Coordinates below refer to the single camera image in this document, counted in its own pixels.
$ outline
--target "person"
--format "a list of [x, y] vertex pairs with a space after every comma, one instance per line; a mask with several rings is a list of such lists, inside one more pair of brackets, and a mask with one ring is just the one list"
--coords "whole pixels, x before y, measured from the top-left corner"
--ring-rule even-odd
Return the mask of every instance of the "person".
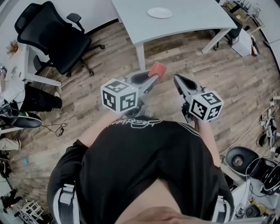
[[10, 196], [1, 196], [0, 197], [0, 200], [2, 201], [2, 204], [3, 204], [3, 211], [5, 213], [8, 213], [7, 209], [11, 208], [12, 205], [18, 203], [20, 200], [23, 200], [23, 198], [21, 196], [15, 198], [16, 193], [17, 193], [17, 190], [13, 189], [10, 192]]
[[8, 138], [0, 139], [0, 151], [20, 150], [21, 141], [18, 138], [14, 140]]
[[62, 108], [62, 101], [58, 92], [51, 95], [40, 89], [25, 85], [23, 81], [14, 78], [20, 76], [19, 71], [15, 68], [11, 68], [7, 73], [7, 69], [2, 67], [1, 71], [0, 105], [4, 104], [4, 100], [7, 102], [15, 100], [18, 109], [23, 112], [50, 112], [54, 108]]
[[64, 184], [75, 186], [84, 224], [209, 223], [219, 198], [233, 214], [208, 122], [121, 117], [103, 115], [57, 163], [47, 190], [56, 220]]

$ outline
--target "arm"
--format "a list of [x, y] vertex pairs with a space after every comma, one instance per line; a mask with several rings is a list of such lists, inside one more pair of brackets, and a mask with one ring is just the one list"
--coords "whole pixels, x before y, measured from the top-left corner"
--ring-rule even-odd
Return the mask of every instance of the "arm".
[[220, 156], [219, 156], [219, 150], [217, 148], [214, 135], [212, 132], [212, 128], [209, 124], [209, 122], [202, 122], [198, 119], [194, 119], [195, 122], [195, 129], [200, 133], [200, 136], [209, 149], [214, 165], [217, 167], [220, 167]]
[[79, 138], [81, 143], [85, 146], [90, 147], [101, 131], [107, 127], [112, 122], [120, 119], [123, 114], [116, 114], [109, 111], [107, 114], [103, 115], [95, 124], [93, 124], [89, 129], [87, 129]]

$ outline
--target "cable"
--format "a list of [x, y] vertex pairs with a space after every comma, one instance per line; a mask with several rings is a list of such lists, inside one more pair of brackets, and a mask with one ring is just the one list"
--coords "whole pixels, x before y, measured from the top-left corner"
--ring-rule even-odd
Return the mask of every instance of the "cable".
[[249, 127], [249, 129], [248, 129], [243, 135], [241, 135], [241, 137], [238, 138], [238, 140], [237, 140], [234, 144], [232, 144], [229, 148], [227, 148], [226, 151], [220, 153], [220, 155], [226, 153], [226, 152], [227, 152], [232, 146], [234, 146], [245, 134], [247, 134], [248, 131], [249, 131], [249, 130], [254, 126], [254, 124], [257, 122], [257, 120], [259, 119], [259, 117], [260, 117], [261, 115], [263, 115], [263, 113], [264, 113], [266, 110], [268, 110], [269, 108], [270, 108], [270, 107], [266, 108], [266, 109], [257, 117], [257, 119], [254, 121], [254, 123]]
[[255, 195], [255, 196], [259, 197], [259, 198], [262, 198], [262, 197], [267, 196], [267, 194], [263, 194], [262, 196], [256, 195], [256, 194], [253, 192], [253, 184], [252, 184], [252, 181], [250, 182], [249, 190], [251, 191], [251, 195], [253, 194], [253, 195]]
[[[55, 131], [51, 130], [50, 128], [48, 128], [48, 126], [54, 126], [54, 125], [59, 125], [59, 128], [56, 129]], [[63, 131], [64, 131], [64, 127], [66, 127], [67, 124], [66, 123], [62, 123], [62, 124], [51, 124], [51, 125], [42, 125], [41, 127], [45, 127], [47, 129], [49, 129], [49, 131], [54, 132], [56, 134], [57, 137], [61, 136]]]
[[51, 70], [51, 68], [52, 68], [52, 67], [49, 68], [47, 74], [45, 75], [45, 78], [47, 78], [47, 75], [49, 74], [49, 71]]
[[16, 97], [14, 97], [10, 102], [8, 102], [6, 106], [4, 106], [3, 108], [0, 107], [0, 110], [3, 110], [3, 109], [5, 109], [7, 106], [9, 106], [9, 105], [11, 104], [11, 102], [12, 102], [15, 98], [17, 98], [23, 91], [21, 91], [21, 92], [20, 92]]
[[[264, 158], [264, 157], [267, 157], [267, 156], [262, 156], [262, 157], [258, 157], [258, 158], [256, 158], [256, 159], [254, 159], [254, 160], [250, 163], [249, 166], [251, 166], [252, 163], [255, 162], [257, 159], [260, 160], [261, 158]], [[243, 200], [243, 198], [244, 198], [244, 196], [245, 196], [245, 194], [246, 194], [246, 192], [247, 192], [247, 183], [248, 183], [247, 170], [248, 170], [249, 166], [246, 168], [246, 171], [245, 171], [245, 176], [246, 176], [246, 187], [245, 187], [245, 192], [244, 192], [244, 194], [243, 194], [243, 197], [242, 197], [241, 200], [240, 200], [240, 203], [242, 203], [242, 200]]]

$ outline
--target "chair backrest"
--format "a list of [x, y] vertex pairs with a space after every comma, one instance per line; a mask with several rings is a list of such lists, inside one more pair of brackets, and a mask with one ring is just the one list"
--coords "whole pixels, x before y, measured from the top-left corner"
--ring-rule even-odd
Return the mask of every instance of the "chair backrest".
[[225, 10], [227, 12], [227, 14], [230, 16], [230, 18], [233, 20], [233, 22], [235, 23], [235, 25], [237, 26], [236, 29], [231, 29], [229, 32], [228, 32], [228, 35], [235, 39], [239, 36], [241, 30], [242, 30], [242, 22], [237, 19], [237, 17], [235, 15], [233, 15], [232, 13], [230, 13], [229, 11]]
[[58, 15], [50, 1], [42, 5], [31, 3], [14, 25], [18, 42], [32, 45], [45, 55], [49, 54], [50, 49], [63, 38], [65, 30], [70, 27], [72, 24], [66, 23]]

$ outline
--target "table leg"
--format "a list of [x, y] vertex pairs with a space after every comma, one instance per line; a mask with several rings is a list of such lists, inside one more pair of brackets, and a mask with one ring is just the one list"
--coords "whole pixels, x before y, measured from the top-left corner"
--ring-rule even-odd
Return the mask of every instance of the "table leg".
[[221, 29], [220, 32], [202, 49], [202, 53], [207, 53], [215, 44], [219, 42], [231, 29]]
[[45, 77], [41, 77], [39, 75], [33, 75], [33, 74], [29, 74], [27, 73], [25, 75], [25, 79], [31, 80], [31, 81], [35, 81], [35, 82], [41, 82], [41, 83], [45, 83], [45, 84], [49, 84], [49, 85], [53, 85], [53, 86], [61, 86], [61, 82], [52, 80], [52, 79], [48, 79]]
[[232, 9], [229, 10], [230, 13], [236, 12], [238, 9], [240, 9], [239, 5], [234, 6]]
[[0, 135], [1, 134], [4, 134], [4, 133], [8, 133], [8, 132], [12, 132], [12, 131], [18, 131], [18, 130], [21, 130], [23, 128], [17, 128], [17, 127], [13, 127], [13, 128], [7, 128], [7, 129], [2, 129], [0, 128]]
[[135, 45], [135, 48], [137, 52], [140, 70], [145, 70], [146, 68], [145, 68], [144, 45], [143, 43], [138, 43]]
[[118, 14], [118, 20], [119, 20], [119, 23], [123, 23], [123, 21], [122, 21], [121, 17], [119, 16], [119, 14]]
[[252, 32], [250, 32], [250, 35], [252, 35], [254, 32], [260, 30], [261, 28], [264, 28], [264, 25], [263, 26], [259, 26], [256, 29], [254, 29]]

